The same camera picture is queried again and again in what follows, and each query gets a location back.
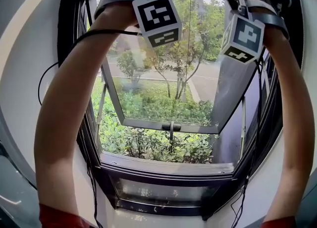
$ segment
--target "white cube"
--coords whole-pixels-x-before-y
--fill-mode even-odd
[[[221,55],[248,64],[261,55],[265,25],[234,14],[223,34]]]
[[[132,2],[142,36],[151,47],[181,39],[182,24],[172,0]]]

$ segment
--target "red sleeve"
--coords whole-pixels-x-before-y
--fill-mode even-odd
[[[265,222],[261,228],[294,228],[296,227],[295,217],[287,217]]]
[[[40,221],[43,228],[89,228],[81,217],[40,204]]]

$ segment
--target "road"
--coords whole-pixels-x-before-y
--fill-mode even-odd
[[[108,57],[108,63],[110,67],[110,71],[113,77],[125,77],[125,74],[120,70],[117,65],[116,57]],[[200,65],[196,73],[191,78],[192,83],[189,82],[192,94],[196,91],[196,95],[198,94],[199,100],[202,101],[214,101],[215,94],[217,91],[218,77],[219,77],[219,69],[220,63],[212,63],[203,61]],[[176,81],[177,80],[177,72],[172,72],[167,70],[164,72],[164,76],[167,80]],[[155,70],[152,69],[141,76],[141,79],[158,79],[164,80],[164,78]]]

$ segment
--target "person's left arm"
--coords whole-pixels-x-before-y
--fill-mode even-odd
[[[125,30],[135,25],[131,3],[108,7],[91,29]],[[78,215],[73,153],[96,75],[118,34],[93,35],[68,55],[45,95],[35,134],[35,167],[40,204]]]

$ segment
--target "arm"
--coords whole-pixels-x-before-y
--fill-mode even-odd
[[[108,7],[92,29],[125,30],[135,25],[131,4]],[[77,215],[73,153],[99,68],[117,34],[81,41],[68,55],[43,100],[34,145],[36,180],[41,204]]]
[[[274,28],[264,44],[277,70],[283,107],[284,160],[279,187],[264,221],[294,216],[311,173],[315,145],[312,103],[289,42]]]

